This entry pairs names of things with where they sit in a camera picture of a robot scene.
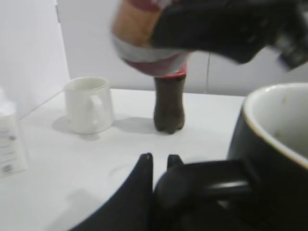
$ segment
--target black object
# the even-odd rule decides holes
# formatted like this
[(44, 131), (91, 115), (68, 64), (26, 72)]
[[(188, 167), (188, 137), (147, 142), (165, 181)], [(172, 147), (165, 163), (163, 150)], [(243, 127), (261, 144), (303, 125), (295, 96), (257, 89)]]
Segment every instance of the black object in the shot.
[(249, 95), (227, 160), (175, 165), (158, 181), (153, 231), (307, 231), (307, 95), (304, 84)]
[(209, 51), (244, 64), (264, 47), (293, 69), (308, 61), (308, 28), (298, 0), (181, 0), (163, 10), (157, 48)]
[(153, 157), (143, 154), (119, 190), (71, 231), (147, 231), (153, 197)]

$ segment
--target mug rim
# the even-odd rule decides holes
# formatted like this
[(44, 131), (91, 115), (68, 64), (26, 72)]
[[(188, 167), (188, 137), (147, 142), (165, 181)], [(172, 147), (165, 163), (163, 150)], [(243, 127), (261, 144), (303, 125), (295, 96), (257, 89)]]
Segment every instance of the mug rim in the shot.
[(261, 127), (261, 125), (258, 123), (253, 113), (253, 102), (260, 96), (264, 95), (266, 92), (282, 88), (289, 89), (298, 87), (306, 87), (308, 90), (308, 83), (285, 83), (285, 84), (266, 86), (257, 89), (246, 97), (242, 106), (242, 111), (245, 121), (257, 136), (259, 136), (263, 141), (268, 143), (270, 146), (274, 147), (280, 153), (285, 155), (287, 158), (301, 165), (305, 169), (308, 169), (308, 159), (306, 159), (301, 154), (297, 153), (293, 149), (287, 147), (282, 142), (278, 141), (273, 136), (271, 136), (264, 128)]
[[(86, 79), (86, 78), (94, 78), (94, 79), (99, 79), (99, 80), (104, 80), (105, 81), (105, 84), (103, 84), (102, 86), (100, 87), (97, 87), (97, 88), (93, 88), (93, 89), (82, 89), (82, 90), (76, 90), (76, 89), (71, 89), (69, 88), (68, 86), (74, 82), (74, 81), (78, 81), (80, 79)], [(109, 82), (107, 79), (103, 78), (103, 77), (95, 77), (95, 76), (92, 76), (92, 77), (78, 77), (78, 78), (74, 78), (74, 79), (71, 79), (70, 81), (68, 81), (64, 87), (65, 90), (70, 90), (70, 91), (93, 91), (93, 90), (98, 90), (98, 89), (102, 89), (102, 88), (105, 88), (106, 86), (109, 85)]]

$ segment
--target mug handle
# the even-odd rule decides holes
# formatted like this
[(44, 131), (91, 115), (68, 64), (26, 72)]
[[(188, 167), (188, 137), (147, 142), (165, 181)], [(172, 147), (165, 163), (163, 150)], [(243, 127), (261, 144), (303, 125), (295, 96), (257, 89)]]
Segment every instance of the mug handle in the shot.
[(96, 126), (99, 123), (103, 123), (104, 115), (105, 115), (105, 108), (104, 103), (100, 97), (97, 95), (93, 95), (90, 97), (90, 101), (92, 103), (92, 122), (93, 126)]
[[(153, 230), (172, 230), (181, 217), (191, 222), (179, 230), (247, 230), (251, 227), (217, 204), (217, 200), (256, 200), (258, 180), (254, 172), (237, 160), (175, 166), (158, 181), (154, 192)], [(194, 215), (189, 214), (194, 207)]]

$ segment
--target bottle label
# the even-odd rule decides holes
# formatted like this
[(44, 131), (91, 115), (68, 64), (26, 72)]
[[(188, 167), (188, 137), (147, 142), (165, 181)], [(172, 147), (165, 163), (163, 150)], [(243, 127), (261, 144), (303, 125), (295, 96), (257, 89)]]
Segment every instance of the bottle label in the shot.
[(14, 173), (18, 149), (16, 133), (15, 116), (0, 116), (0, 176)]
[(176, 77), (181, 77), (185, 75), (187, 75), (187, 63), (186, 62), (179, 70), (167, 76), (164, 76), (163, 78), (176, 78)]

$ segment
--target black mug handle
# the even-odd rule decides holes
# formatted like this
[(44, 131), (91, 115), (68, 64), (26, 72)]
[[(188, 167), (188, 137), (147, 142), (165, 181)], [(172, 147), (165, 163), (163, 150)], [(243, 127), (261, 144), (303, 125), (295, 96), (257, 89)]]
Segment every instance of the black mug handle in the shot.
[(252, 231), (217, 200), (254, 200), (256, 192), (257, 180), (242, 161), (176, 165), (157, 183), (151, 226), (154, 231)]

